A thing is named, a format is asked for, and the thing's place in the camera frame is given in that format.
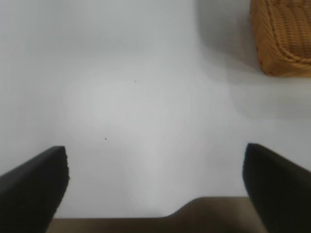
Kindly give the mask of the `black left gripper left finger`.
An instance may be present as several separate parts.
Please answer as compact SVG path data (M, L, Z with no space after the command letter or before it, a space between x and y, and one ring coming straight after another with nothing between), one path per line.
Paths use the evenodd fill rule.
M69 184L64 146L53 146L0 177L0 231L47 231Z

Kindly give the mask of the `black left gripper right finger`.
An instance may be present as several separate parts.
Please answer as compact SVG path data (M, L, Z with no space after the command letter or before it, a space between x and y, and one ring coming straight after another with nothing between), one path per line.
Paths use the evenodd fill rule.
M311 231L311 173L308 170L260 144L249 143L242 178L268 232Z

